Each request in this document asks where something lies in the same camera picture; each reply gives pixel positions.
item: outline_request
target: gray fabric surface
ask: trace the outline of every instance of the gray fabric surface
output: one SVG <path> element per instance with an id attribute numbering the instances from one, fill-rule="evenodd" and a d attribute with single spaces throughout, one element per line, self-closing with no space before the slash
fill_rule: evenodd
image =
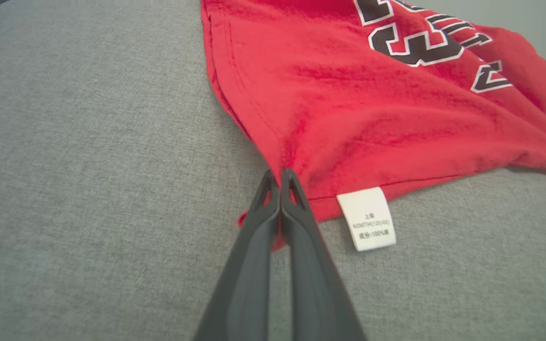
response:
<path id="1" fill-rule="evenodd" d="M 266 169 L 210 90 L 199 12 L 0 6 L 1 341 L 191 339 Z M 546 173 L 390 206 L 385 250 L 321 224 L 371 340 L 546 340 Z M 273 341 L 291 335 L 288 254 Z"/>

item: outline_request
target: stitched seam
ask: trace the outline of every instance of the stitched seam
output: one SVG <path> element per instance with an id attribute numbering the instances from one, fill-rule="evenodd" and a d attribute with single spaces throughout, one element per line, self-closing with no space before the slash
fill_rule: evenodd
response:
<path id="1" fill-rule="evenodd" d="M 211 87 L 212 87 L 212 90 L 215 90 L 214 89 L 214 80 L 216 80 L 216 82 L 218 82 L 218 89 L 220 91 L 220 95 L 221 95 L 221 99 L 220 100 L 223 100 L 225 101 L 226 103 L 226 106 L 228 106 L 230 108 L 230 110 L 232 110 L 232 118 L 233 120 L 237 123 L 237 125 L 239 126 L 239 129 L 241 130 L 241 132 L 243 132 L 245 134 L 245 136 L 247 136 L 247 138 L 249 140 L 252 141 L 252 137 L 250 136 L 250 134 L 247 132 L 247 129 L 246 127 L 244 126 L 244 124 L 237 118 L 237 114 L 235 112 L 235 110 L 233 109 L 233 107 L 230 105 L 229 103 L 229 100 L 226 98 L 226 95 L 225 95 L 225 92 L 223 91 L 222 87 L 220 86 L 220 82 L 218 80 L 218 71 L 216 69 L 216 62 L 215 62 L 215 58 L 214 58 L 214 35 L 212 34 L 212 21 L 211 21 L 211 16 L 210 14 L 208 13 L 208 20 L 210 20 L 210 26 L 209 26 L 209 31 L 210 31 L 210 54 L 211 54 L 211 61 L 212 61 L 212 64 L 214 65 L 214 67 L 212 68 L 213 71 L 212 71 L 212 84 L 211 84 Z"/>
<path id="2" fill-rule="evenodd" d="M 466 175 L 476 175 L 476 174 L 479 174 L 479 173 L 483 173 L 483 172 L 446 175 L 444 177 L 434 177 L 434 178 L 425 178 L 425 179 L 409 179 L 409 180 L 404 180 L 404 181 L 397 181 L 397 182 L 394 182 L 394 183 L 380 184 L 379 186 L 376 186 L 376 187 L 392 186 L 394 184 L 409 183 L 409 182 L 412 182 L 412 181 L 427 181 L 427 180 L 447 179 L 447 178 L 461 177 L 461 176 L 466 176 Z M 325 200 L 325 199 L 332 199 L 332 198 L 336 198 L 336 196 L 318 197 L 318 198 L 312 198 L 310 200 Z"/>
<path id="3" fill-rule="evenodd" d="M 231 71 L 233 71 L 233 75 L 235 76 L 234 81 L 236 82 L 237 90 L 241 93 L 241 95 L 243 95 L 243 97 L 245 99 L 247 99 L 247 101 L 249 101 L 251 106 L 254 108 L 254 112 L 256 112 L 256 114 L 261 119 L 261 121 L 264 123 L 264 125 L 267 126 L 267 128 L 273 133 L 273 135 L 275 135 L 275 138 L 277 138 L 277 142 L 279 143 L 279 142 L 281 142 L 282 139 L 279 137 L 279 134 L 277 134 L 275 129 L 273 129 L 271 127 L 271 124 L 269 122 L 267 122 L 267 120 L 261 114 L 261 112 L 264 112 L 262 106 L 260 106 L 260 103 L 252 100 L 249 97 L 249 95 L 247 94 L 247 90 L 246 90 L 247 88 L 246 88 L 245 84 L 243 83 L 243 81 L 241 79 L 241 75 L 240 75 L 239 69 L 237 68 L 237 63 L 236 63 L 236 60 L 235 60 L 235 51 L 233 49 L 233 41 L 232 41 L 232 38 L 231 38 L 231 23 L 228 20 L 228 17 L 226 15 L 226 8 L 223 7 L 222 10 L 223 10 L 222 11 L 223 12 L 223 18 L 225 20 L 225 35 L 228 37 L 228 39 L 225 39 L 225 43 L 227 44 L 227 49 L 230 52 L 229 67 L 230 67 Z M 285 162 L 286 162 L 285 146 L 283 144 L 281 144 L 281 145 L 282 145 L 282 163 L 285 164 Z"/>

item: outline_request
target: red fabric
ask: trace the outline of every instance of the red fabric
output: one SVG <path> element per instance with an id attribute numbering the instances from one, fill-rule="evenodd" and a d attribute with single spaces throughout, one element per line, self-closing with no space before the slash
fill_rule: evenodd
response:
<path id="1" fill-rule="evenodd" d="M 434 29 L 462 21 L 432 26 L 433 11 L 361 4 L 393 13 L 364 23 L 357 0 L 203 0 L 212 88 L 278 179 L 297 172 L 317 220 L 340 216 L 337 194 L 363 188 L 393 200 L 504 166 L 546 169 L 546 60 L 522 36 L 477 25 L 445 35 Z M 411 66 L 371 47 L 392 24 L 395 55 L 423 32 L 433 46 L 490 41 Z M 496 61 L 483 83 L 510 84 L 473 90 Z"/>

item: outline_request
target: care label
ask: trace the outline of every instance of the care label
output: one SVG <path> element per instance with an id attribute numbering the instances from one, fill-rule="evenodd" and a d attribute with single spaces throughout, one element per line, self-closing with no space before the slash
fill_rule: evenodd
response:
<path id="1" fill-rule="evenodd" d="M 358 251 L 396 243 L 395 229 L 385 194 L 380 187 L 336 196 Z"/>

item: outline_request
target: printed number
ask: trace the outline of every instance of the printed number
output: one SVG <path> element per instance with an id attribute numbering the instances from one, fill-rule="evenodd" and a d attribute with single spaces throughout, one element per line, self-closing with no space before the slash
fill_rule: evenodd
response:
<path id="1" fill-rule="evenodd" d="M 507 78 L 497 77 L 492 80 L 492 76 L 499 76 L 498 72 L 502 71 L 501 61 L 495 61 L 489 65 L 481 65 L 477 71 L 477 77 L 471 90 L 475 93 L 482 93 L 490 90 L 501 89 L 503 87 L 513 86 Z"/>
<path id="2" fill-rule="evenodd" d="M 393 17 L 393 6 L 389 0 L 353 0 L 353 2 L 362 19 L 362 26 Z"/>
<path id="3" fill-rule="evenodd" d="M 394 52 L 391 44 L 399 41 L 397 24 L 394 22 L 379 27 L 370 34 L 370 47 L 412 67 L 432 65 L 460 58 L 464 52 L 462 45 L 454 39 L 448 39 L 443 31 L 435 28 L 431 22 L 428 23 L 431 26 L 431 32 L 441 34 L 444 41 L 432 45 L 429 31 L 424 31 L 403 39 L 405 52 Z"/>

